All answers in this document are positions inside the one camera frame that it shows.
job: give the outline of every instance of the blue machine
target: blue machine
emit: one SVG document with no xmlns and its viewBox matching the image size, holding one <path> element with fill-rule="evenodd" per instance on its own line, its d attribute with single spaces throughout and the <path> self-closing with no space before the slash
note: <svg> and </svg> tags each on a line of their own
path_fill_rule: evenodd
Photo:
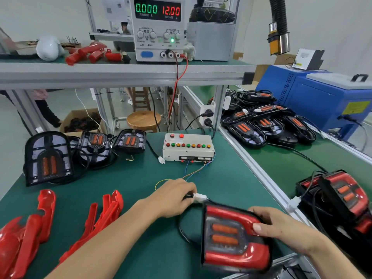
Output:
<svg viewBox="0 0 372 279">
<path fill-rule="evenodd" d="M 256 90 L 270 90 L 277 103 L 308 118 L 322 131 L 348 140 L 358 125 L 342 118 L 350 115 L 361 123 L 372 109 L 372 82 L 365 81 L 367 77 L 362 75 L 357 82 L 356 76 L 272 65 Z"/>
</svg>

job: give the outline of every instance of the wooden stool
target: wooden stool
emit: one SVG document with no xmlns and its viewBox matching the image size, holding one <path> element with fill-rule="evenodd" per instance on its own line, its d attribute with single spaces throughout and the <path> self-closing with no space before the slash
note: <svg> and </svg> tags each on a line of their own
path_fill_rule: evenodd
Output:
<svg viewBox="0 0 372 279">
<path fill-rule="evenodd" d="M 156 113 L 156 120 L 158 124 L 160 124 L 161 115 L 158 113 Z M 154 112 L 151 110 L 138 110 L 134 113 L 131 113 L 127 117 L 127 123 L 132 129 L 142 131 L 152 130 L 153 132 L 158 132 Z"/>
<path fill-rule="evenodd" d="M 151 110 L 150 101 L 148 100 L 149 87 L 143 87 L 143 90 L 136 91 L 136 87 L 132 88 L 133 97 L 133 111 L 135 112 L 138 108 Z M 142 101 L 138 101 L 138 98 L 145 98 Z"/>
</svg>

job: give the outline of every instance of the red wire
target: red wire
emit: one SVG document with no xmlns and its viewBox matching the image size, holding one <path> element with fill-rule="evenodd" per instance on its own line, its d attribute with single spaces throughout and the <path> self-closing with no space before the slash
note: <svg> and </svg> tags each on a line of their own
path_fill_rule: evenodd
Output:
<svg viewBox="0 0 372 279">
<path fill-rule="evenodd" d="M 168 113 L 168 120 L 170 120 L 170 113 L 172 112 L 172 107 L 173 107 L 173 103 L 174 103 L 174 98 L 175 98 L 175 96 L 176 96 L 176 86 L 177 86 L 177 83 L 178 83 L 178 81 L 183 77 L 183 75 L 185 74 L 185 72 L 186 72 L 186 70 L 187 70 L 187 68 L 188 68 L 188 66 L 189 66 L 189 61 L 188 61 L 187 57 L 186 57 L 185 55 L 181 55 L 181 57 L 186 59 L 186 68 L 185 68 L 184 72 L 182 73 L 182 75 L 181 75 L 179 78 L 177 78 L 176 82 L 174 83 L 173 98 L 172 98 L 172 103 L 170 104 L 170 109 L 169 109 L 169 113 Z"/>
</svg>

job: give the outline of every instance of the human hand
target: human hand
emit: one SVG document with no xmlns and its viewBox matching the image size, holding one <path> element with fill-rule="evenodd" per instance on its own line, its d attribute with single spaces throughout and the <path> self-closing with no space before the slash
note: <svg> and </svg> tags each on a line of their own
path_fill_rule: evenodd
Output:
<svg viewBox="0 0 372 279">
<path fill-rule="evenodd" d="M 325 242 L 322 233 L 278 209 L 253 206 L 248 210 L 260 216 L 266 223 L 253 224 L 258 235 L 277 238 L 298 253 L 309 255 L 321 248 Z"/>
<path fill-rule="evenodd" d="M 194 183 L 170 179 L 145 200 L 158 211 L 159 217 L 172 217 L 180 215 L 193 203 L 193 198 L 182 200 L 188 192 L 197 193 Z"/>
</svg>

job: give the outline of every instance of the digital display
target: digital display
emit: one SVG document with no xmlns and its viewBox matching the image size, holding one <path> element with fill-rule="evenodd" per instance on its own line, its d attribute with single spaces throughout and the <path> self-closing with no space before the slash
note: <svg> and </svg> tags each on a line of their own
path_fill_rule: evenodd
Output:
<svg viewBox="0 0 372 279">
<path fill-rule="evenodd" d="M 134 0 L 136 18 L 181 21 L 181 3 L 156 0 Z"/>
</svg>

